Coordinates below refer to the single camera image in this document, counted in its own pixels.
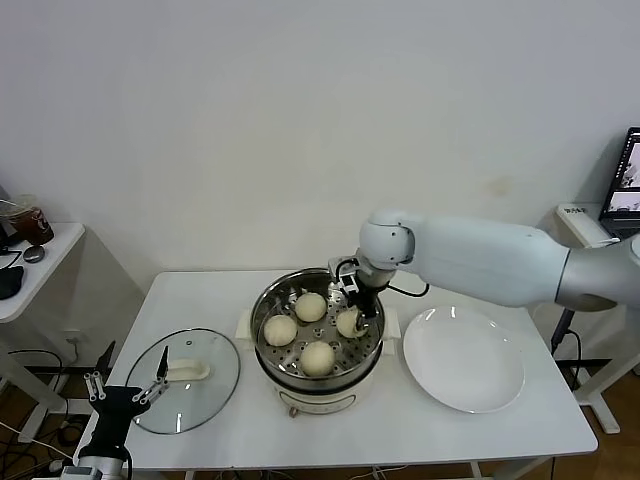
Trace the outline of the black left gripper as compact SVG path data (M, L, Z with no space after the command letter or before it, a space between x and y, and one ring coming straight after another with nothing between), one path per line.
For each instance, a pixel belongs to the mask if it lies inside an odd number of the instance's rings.
M156 378L144 388L107 386L103 375L107 374L116 342L112 341L98 358L94 369L83 375L85 386L98 420L92 434L92 446L99 453L113 453L123 447L132 421L142 415L168 388L168 348L165 347L158 364Z

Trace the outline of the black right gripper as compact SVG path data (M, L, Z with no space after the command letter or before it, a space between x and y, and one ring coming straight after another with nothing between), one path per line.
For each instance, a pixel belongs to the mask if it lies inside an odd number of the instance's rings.
M352 314L356 320L352 333L354 336L363 336L367 333L369 324L362 320L371 319L377 315L377 301L379 289L364 284L361 280L355 280L357 290L348 294L348 306L354 307Z

